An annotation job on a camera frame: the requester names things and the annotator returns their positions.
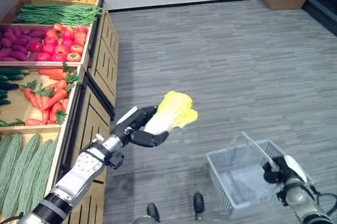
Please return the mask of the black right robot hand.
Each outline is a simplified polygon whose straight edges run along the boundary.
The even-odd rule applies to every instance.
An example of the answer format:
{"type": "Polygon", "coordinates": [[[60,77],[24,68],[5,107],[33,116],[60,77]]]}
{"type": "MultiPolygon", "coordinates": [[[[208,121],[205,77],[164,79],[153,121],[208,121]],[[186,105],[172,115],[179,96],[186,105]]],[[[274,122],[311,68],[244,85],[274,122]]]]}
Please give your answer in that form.
{"type": "Polygon", "coordinates": [[[266,162],[262,168],[264,170],[264,180],[270,184],[286,183],[289,179],[298,179],[307,183],[308,178],[300,164],[291,156],[278,156],[272,159],[277,169],[266,162]]]}

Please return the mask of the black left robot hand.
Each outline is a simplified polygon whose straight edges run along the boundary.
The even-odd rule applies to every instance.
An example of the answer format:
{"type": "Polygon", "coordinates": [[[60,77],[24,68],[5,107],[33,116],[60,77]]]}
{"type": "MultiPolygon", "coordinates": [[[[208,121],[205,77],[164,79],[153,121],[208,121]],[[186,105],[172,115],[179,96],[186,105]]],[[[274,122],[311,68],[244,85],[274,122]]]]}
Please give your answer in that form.
{"type": "Polygon", "coordinates": [[[154,135],[145,130],[141,130],[141,128],[145,127],[155,115],[156,111],[156,106],[148,106],[141,109],[138,109],[137,107],[131,108],[118,120],[116,126],[112,130],[112,134],[120,139],[123,146],[126,146],[130,142],[146,148],[153,148],[161,145],[169,136],[167,131],[154,135]]]}

